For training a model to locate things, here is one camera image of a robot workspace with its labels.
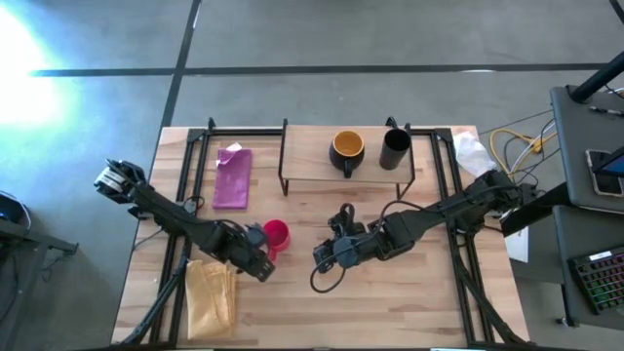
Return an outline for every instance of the gray floor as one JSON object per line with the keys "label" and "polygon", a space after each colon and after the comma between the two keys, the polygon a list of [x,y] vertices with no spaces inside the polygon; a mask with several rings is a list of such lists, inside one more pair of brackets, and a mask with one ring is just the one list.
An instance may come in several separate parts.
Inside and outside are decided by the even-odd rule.
{"label": "gray floor", "polygon": [[[0,3],[11,50],[2,67],[136,68],[176,64],[190,0],[31,0]],[[605,0],[204,1],[188,66],[602,62],[624,26]],[[149,169],[170,77],[19,78],[0,82],[0,188],[20,197],[38,228],[80,252],[40,282],[16,349],[105,345],[137,224],[96,194],[104,158]],[[470,124],[486,130],[550,108],[553,86],[588,71],[186,77],[173,125],[293,123]],[[624,80],[613,83],[624,86]],[[513,127],[537,135],[544,115]],[[502,147],[504,138],[497,143]],[[482,136],[487,144],[488,136]],[[551,141],[547,151],[556,149]],[[522,146],[510,149],[515,158]],[[563,180],[559,157],[535,174]],[[619,349],[624,333],[563,329],[556,286],[518,280],[533,341]]]}

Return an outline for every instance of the black cup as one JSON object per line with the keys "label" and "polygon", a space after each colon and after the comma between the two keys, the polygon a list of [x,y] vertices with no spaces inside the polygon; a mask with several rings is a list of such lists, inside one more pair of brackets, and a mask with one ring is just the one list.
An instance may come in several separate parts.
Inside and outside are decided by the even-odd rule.
{"label": "black cup", "polygon": [[344,172],[345,178],[350,178],[364,160],[364,140],[353,131],[338,133],[331,141],[330,160],[334,167]]}
{"label": "black cup", "polygon": [[384,170],[394,170],[399,167],[401,159],[410,149],[411,137],[408,132],[400,129],[388,131],[381,145],[379,166]]}

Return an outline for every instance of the pink cloth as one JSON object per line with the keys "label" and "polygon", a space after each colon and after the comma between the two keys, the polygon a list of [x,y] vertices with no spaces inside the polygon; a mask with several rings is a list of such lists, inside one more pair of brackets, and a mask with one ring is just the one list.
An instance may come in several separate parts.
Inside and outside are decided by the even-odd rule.
{"label": "pink cloth", "polygon": [[246,209],[250,195],[252,151],[218,150],[213,209]]}

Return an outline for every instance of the red cup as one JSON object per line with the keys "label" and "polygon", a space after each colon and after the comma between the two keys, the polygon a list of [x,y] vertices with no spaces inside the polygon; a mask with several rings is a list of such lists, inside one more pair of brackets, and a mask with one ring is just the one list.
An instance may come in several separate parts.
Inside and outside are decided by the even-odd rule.
{"label": "red cup", "polygon": [[287,249],[291,243],[289,227],[280,219],[271,219],[264,224],[264,231],[269,239],[269,259],[274,261],[277,253]]}

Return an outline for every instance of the keyboard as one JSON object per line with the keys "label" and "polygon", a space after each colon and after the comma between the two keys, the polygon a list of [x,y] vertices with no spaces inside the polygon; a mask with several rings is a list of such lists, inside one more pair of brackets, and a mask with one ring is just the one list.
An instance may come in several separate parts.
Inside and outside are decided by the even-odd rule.
{"label": "keyboard", "polygon": [[568,264],[594,314],[624,307],[624,247],[571,258]]}

